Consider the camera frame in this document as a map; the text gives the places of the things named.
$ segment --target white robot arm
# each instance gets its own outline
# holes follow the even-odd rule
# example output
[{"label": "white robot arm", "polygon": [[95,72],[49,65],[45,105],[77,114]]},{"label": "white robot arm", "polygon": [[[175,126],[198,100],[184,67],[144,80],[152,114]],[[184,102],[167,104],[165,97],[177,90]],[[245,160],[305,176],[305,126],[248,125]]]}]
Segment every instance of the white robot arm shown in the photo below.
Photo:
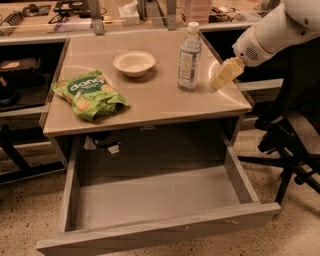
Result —
[{"label": "white robot arm", "polygon": [[247,29],[232,46],[246,66],[255,67],[282,49],[320,36],[320,0],[283,0]]}]

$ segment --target green snack bag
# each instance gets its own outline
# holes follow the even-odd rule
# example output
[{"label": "green snack bag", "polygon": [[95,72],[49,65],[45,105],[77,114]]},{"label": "green snack bag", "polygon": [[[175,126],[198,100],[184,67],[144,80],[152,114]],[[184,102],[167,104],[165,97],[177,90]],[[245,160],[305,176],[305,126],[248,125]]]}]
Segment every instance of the green snack bag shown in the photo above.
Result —
[{"label": "green snack bag", "polygon": [[115,113],[119,105],[129,105],[97,70],[52,83],[51,87],[72,104],[72,109],[78,116],[89,121],[97,115]]}]

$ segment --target drawer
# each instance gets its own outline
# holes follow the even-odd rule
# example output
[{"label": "drawer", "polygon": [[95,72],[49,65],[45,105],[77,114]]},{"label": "drawer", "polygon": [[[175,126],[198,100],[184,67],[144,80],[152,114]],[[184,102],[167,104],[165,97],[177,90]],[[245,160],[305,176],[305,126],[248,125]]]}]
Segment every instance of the drawer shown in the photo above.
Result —
[{"label": "drawer", "polygon": [[120,152],[75,137],[60,234],[44,255],[101,255],[265,225],[261,204],[219,120],[112,132]]}]

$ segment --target white bowl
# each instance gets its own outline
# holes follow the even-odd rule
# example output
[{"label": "white bowl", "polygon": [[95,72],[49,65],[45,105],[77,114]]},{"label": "white bowl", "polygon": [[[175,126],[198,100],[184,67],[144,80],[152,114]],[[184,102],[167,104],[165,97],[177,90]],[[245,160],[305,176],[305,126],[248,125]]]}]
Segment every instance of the white bowl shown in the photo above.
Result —
[{"label": "white bowl", "polygon": [[129,51],[119,54],[114,59],[113,65],[129,77],[139,77],[152,68],[155,62],[150,53]]}]

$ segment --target terrazzo floor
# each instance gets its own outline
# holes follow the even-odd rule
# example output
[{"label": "terrazzo floor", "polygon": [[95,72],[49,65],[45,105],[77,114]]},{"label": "terrazzo floor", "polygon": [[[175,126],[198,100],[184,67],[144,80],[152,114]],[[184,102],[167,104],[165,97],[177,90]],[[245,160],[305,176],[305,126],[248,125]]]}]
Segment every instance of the terrazzo floor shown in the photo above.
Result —
[{"label": "terrazzo floor", "polygon": [[[261,155],[257,144],[263,132],[245,122],[235,143],[241,155]],[[54,159],[52,149],[20,149],[27,160]],[[11,168],[0,155],[0,167]],[[262,203],[273,202],[279,185],[277,168],[243,163]],[[0,185],[0,256],[40,256],[37,241],[57,235],[66,173]],[[279,215],[265,227],[132,250],[109,256],[318,256],[320,196],[307,185],[290,183]]]}]

